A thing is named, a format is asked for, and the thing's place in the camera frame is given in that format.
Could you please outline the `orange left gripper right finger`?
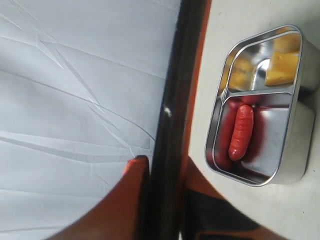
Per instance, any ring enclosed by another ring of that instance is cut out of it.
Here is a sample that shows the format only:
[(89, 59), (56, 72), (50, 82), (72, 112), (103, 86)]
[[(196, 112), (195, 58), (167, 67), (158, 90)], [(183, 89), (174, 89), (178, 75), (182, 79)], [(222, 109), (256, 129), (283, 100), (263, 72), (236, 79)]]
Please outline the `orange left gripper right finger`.
[(274, 240), (275, 233), (227, 201), (187, 159), (183, 240)]

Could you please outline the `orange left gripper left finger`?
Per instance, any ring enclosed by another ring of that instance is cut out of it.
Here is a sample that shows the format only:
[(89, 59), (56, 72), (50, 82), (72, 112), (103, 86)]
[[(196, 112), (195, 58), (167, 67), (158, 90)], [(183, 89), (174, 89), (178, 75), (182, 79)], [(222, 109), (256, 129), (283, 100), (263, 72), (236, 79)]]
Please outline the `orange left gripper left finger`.
[(149, 160), (127, 162), (115, 187), (94, 208), (49, 240), (139, 240), (149, 183)]

